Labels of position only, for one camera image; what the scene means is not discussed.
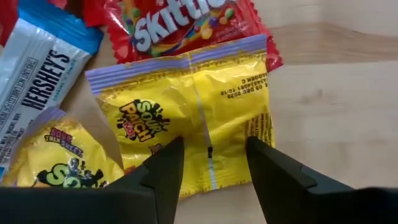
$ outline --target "wooden table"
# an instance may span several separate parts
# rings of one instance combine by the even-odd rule
[[[304,1],[313,7],[319,4]],[[274,21],[282,26],[272,29],[286,63],[269,79],[277,148],[353,187],[397,187],[398,37],[362,34],[308,15],[303,18],[294,25]],[[115,64],[112,55],[105,37],[86,69]],[[117,142],[83,75],[62,108],[121,163]],[[182,200],[176,223],[265,220],[253,187],[247,184]]]

